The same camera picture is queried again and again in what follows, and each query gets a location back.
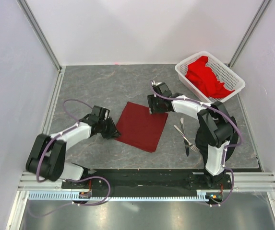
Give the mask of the dark red cloth napkin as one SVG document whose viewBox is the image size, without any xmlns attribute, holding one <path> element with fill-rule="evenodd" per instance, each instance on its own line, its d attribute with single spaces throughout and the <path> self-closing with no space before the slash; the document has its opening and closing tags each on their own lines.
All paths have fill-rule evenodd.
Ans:
<svg viewBox="0 0 275 230">
<path fill-rule="evenodd" d="M 148 107 L 127 102 L 116 124 L 117 141 L 146 152 L 155 152 L 163 133 L 167 113 L 151 114 Z"/>
</svg>

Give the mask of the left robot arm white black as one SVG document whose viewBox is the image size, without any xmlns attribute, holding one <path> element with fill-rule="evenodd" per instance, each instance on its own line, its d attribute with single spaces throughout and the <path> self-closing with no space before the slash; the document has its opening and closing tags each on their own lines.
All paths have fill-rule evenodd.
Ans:
<svg viewBox="0 0 275 230">
<path fill-rule="evenodd" d="M 39 134 L 25 169 L 35 174 L 39 182 L 60 179 L 65 171 L 65 155 L 68 149 L 96 134 L 101 134 L 104 139 L 121 136 L 109 113 L 109 109 L 95 105 L 91 113 L 79 119 L 73 126 L 52 135 Z"/>
</svg>

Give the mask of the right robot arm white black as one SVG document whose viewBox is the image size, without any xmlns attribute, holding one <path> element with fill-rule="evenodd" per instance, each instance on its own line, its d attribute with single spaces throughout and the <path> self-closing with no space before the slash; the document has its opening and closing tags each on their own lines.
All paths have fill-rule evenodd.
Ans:
<svg viewBox="0 0 275 230">
<path fill-rule="evenodd" d="M 173 94 L 164 82 L 150 81 L 153 94 L 147 96 L 150 113 L 175 112 L 185 114 L 199 121 L 201 141 L 207 145 L 204 185 L 216 188 L 221 183 L 221 174 L 225 170 L 227 149 L 237 146 L 231 140 L 235 133 L 240 137 L 240 131 L 235 119 L 229 115 L 225 105 L 200 102 L 181 93 Z"/>
</svg>

